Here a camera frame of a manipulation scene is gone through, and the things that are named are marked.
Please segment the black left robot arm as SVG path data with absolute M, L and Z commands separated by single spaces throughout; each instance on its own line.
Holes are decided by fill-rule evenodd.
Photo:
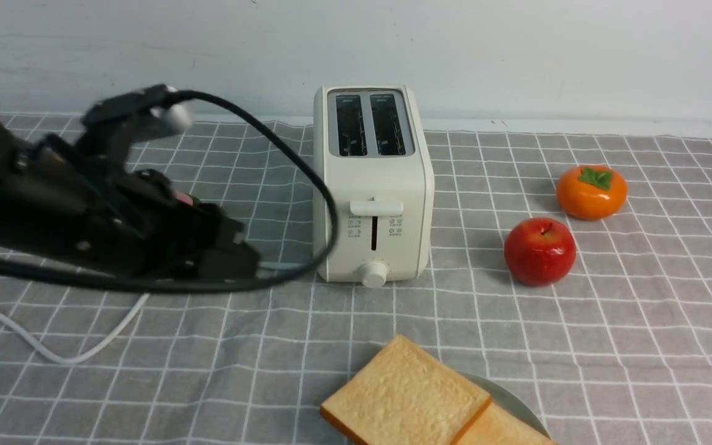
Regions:
M 158 170 L 127 172 L 117 129 L 95 122 L 76 143 L 31 143 L 0 123 L 0 247 L 116 276 L 254 278 L 245 225 Z

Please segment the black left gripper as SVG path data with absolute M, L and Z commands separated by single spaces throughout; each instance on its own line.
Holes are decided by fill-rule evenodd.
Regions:
M 260 254 L 245 226 L 214 203 L 178 203 L 166 175 L 87 158 L 47 134 L 36 144 L 36 197 L 47 205 L 36 254 L 100 273 L 176 281 L 240 281 Z

